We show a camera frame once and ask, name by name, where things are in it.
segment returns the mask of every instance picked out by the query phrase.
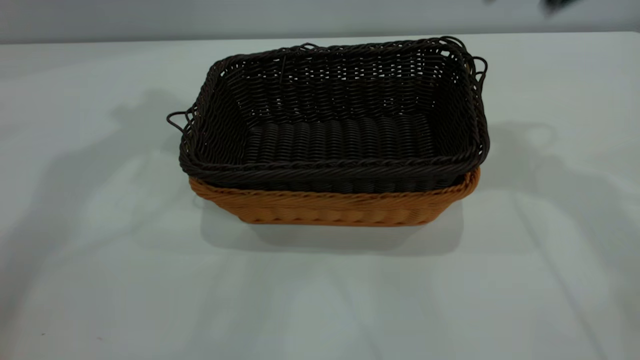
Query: woven weave pattern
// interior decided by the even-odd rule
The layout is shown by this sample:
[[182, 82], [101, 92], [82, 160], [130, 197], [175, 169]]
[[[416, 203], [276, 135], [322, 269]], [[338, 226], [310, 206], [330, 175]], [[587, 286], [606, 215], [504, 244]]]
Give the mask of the woven weave pattern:
[[450, 37], [232, 56], [186, 113], [180, 165], [224, 188], [455, 185], [489, 149], [474, 60]]
[[472, 193], [480, 169], [461, 184], [430, 192], [339, 194], [215, 188], [189, 178], [194, 192], [252, 224], [406, 226], [434, 221], [453, 202]]

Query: blurred object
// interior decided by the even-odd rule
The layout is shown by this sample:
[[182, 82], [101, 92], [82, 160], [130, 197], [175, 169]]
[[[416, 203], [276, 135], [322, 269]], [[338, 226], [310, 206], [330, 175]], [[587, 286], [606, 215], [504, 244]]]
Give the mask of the blurred object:
[[543, 0], [543, 3], [546, 11], [554, 13], [569, 4], [575, 3], [576, 1], [577, 0]]

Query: basket rim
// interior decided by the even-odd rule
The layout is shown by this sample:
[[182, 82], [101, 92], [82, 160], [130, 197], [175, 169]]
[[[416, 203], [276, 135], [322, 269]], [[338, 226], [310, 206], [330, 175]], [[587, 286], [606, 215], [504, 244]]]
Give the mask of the basket rim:
[[454, 202], [471, 194], [477, 187], [481, 171], [477, 168], [465, 174], [462, 183], [427, 192], [401, 193], [330, 193], [330, 192], [292, 192], [280, 190], [241, 190], [218, 188], [195, 177], [189, 177], [189, 184], [198, 196], [220, 203], [224, 206], [270, 206], [303, 207], [309, 201], [319, 208], [419, 208], [427, 204]]

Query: basket handle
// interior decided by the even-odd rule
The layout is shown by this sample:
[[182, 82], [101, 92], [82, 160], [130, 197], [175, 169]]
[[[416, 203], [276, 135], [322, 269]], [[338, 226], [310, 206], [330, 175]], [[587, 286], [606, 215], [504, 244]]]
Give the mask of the basket handle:
[[[478, 71], [476, 72], [476, 65], [475, 65], [475, 61], [481, 61], [484, 64], [484, 69], [482, 71]], [[480, 92], [482, 92], [482, 86], [484, 84], [484, 77], [486, 76], [486, 70], [489, 67], [489, 64], [486, 62], [485, 59], [481, 58], [480, 56], [472, 56], [471, 57], [471, 62], [473, 63], [473, 72], [471, 73], [473, 75], [473, 77], [476, 79], [476, 81], [478, 82], [478, 90], [480, 90]]]
[[187, 119], [187, 125], [189, 126], [191, 125], [191, 122], [192, 122], [192, 120], [189, 119], [189, 113], [192, 113], [192, 112], [193, 112], [193, 108], [189, 108], [187, 111], [176, 111], [176, 112], [170, 113], [169, 115], [166, 116], [166, 121], [169, 124], [173, 125], [176, 129], [180, 130], [180, 132], [184, 135], [184, 128], [180, 127], [178, 124], [171, 121], [171, 118], [176, 115], [184, 115], [184, 118]]

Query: wicker basket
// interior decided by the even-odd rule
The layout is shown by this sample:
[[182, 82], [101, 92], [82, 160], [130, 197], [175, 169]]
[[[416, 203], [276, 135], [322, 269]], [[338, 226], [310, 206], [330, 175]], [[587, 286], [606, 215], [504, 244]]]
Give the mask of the wicker basket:
[[451, 37], [307, 44], [216, 62], [193, 107], [167, 120], [183, 132], [182, 169], [216, 187], [425, 192], [487, 155], [485, 71]]
[[193, 177], [199, 196], [251, 224], [407, 226], [434, 221], [474, 191], [480, 169], [461, 184], [422, 193], [341, 194], [215, 188]]

